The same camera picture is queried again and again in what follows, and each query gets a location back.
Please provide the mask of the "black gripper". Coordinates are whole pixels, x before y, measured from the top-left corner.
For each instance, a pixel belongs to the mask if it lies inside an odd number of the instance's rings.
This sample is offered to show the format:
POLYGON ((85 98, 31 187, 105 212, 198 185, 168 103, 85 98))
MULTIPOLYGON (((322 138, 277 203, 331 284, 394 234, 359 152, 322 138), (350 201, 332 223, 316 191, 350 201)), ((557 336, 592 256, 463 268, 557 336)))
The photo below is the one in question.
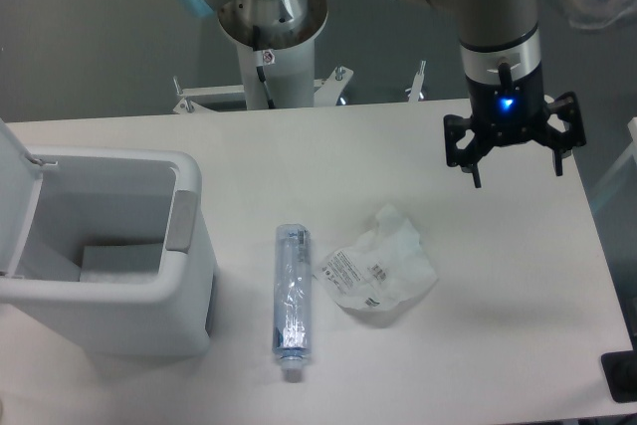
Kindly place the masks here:
POLYGON ((586 144, 579 101, 567 92, 552 102, 544 100, 542 66, 513 81, 510 91, 501 85, 485 85, 467 79, 471 117, 443 117, 446 163, 472 176, 482 187, 479 162, 493 149, 531 139, 552 151, 556 176, 563 175, 563 161, 586 144))

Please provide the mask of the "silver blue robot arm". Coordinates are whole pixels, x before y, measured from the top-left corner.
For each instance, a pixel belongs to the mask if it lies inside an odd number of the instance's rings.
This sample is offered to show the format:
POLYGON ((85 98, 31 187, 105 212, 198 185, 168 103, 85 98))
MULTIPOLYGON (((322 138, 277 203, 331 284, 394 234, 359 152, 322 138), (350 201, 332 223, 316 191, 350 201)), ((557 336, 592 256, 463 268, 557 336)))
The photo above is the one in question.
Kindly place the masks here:
MULTIPOLYGON (((215 16, 237 48, 250 109, 314 106, 315 40, 326 0, 180 0, 194 16, 215 16)), ((586 141, 577 98, 544 96, 536 0, 409 0, 451 13, 458 28, 471 113, 443 119, 451 167, 477 175, 496 147, 536 142, 562 172, 586 141)))

